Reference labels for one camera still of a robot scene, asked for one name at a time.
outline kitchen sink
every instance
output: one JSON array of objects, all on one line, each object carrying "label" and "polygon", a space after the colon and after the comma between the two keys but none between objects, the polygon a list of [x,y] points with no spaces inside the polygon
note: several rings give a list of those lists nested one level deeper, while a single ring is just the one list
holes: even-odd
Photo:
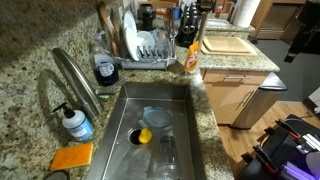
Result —
[{"label": "kitchen sink", "polygon": [[[136,145],[130,135],[142,129],[138,121],[148,106],[171,111],[172,128],[151,128],[152,140]],[[127,82],[120,90],[86,179],[157,179],[157,152],[163,135],[175,138],[180,179],[206,179],[198,134],[189,86]]]}]

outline cup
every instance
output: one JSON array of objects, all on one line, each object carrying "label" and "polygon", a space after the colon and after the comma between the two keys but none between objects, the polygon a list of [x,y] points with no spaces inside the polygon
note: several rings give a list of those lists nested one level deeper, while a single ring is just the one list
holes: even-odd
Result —
[{"label": "cup", "polygon": [[177,180],[181,176],[178,153],[173,136],[167,135],[160,139],[157,175],[159,179],[164,180]]}]

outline orange sponge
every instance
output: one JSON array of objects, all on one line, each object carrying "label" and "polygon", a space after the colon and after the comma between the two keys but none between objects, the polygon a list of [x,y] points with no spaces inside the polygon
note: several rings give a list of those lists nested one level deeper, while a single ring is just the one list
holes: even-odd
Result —
[{"label": "orange sponge", "polygon": [[82,144],[78,146],[58,149],[54,155],[50,170],[67,169],[91,163],[93,144]]}]

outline kitchen cabinet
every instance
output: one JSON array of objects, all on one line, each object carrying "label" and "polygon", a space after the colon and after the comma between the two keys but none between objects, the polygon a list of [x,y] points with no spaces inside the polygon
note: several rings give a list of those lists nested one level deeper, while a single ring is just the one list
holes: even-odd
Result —
[{"label": "kitchen cabinet", "polygon": [[258,39],[293,39],[300,25],[297,14],[305,0],[263,0],[251,21]]},{"label": "kitchen cabinet", "polygon": [[232,124],[268,72],[205,70],[203,81],[218,124]]}]

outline wooden floor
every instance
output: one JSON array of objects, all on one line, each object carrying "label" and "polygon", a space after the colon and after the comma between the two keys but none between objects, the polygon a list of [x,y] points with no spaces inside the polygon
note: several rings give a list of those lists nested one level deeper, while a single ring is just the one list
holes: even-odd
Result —
[{"label": "wooden floor", "polygon": [[[232,172],[236,176],[244,164],[239,163],[241,155],[252,152],[252,146],[259,144],[256,140],[264,134],[264,129],[275,125],[275,120],[285,119],[289,114],[298,117],[312,115],[300,102],[277,102],[271,109],[251,128],[251,130],[235,130],[228,126],[219,126],[223,145],[228,155]],[[304,118],[305,121],[320,128],[320,120],[316,117]]]}]

